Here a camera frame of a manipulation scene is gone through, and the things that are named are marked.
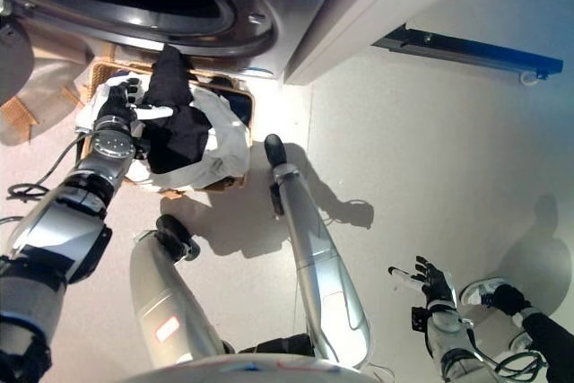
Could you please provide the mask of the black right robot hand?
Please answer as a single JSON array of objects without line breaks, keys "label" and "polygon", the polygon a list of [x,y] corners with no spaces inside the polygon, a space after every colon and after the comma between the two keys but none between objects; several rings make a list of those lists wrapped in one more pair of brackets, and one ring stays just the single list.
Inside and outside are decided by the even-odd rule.
[{"label": "black right robot hand", "polygon": [[443,304],[451,309],[457,308],[457,299],[452,276],[438,269],[422,256],[415,258],[415,273],[411,274],[396,266],[390,266],[388,273],[406,287],[421,293],[430,308],[434,304]]}]

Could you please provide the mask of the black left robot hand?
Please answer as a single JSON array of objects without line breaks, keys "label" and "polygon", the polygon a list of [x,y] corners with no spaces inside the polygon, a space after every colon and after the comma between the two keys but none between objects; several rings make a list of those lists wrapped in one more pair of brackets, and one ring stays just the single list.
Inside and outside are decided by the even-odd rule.
[{"label": "black left robot hand", "polygon": [[175,109],[167,106],[135,104],[131,96],[139,90],[139,84],[139,79],[128,77],[109,87],[108,96],[93,122],[95,132],[111,130],[131,135],[132,124],[136,121],[169,118],[175,114]]}]

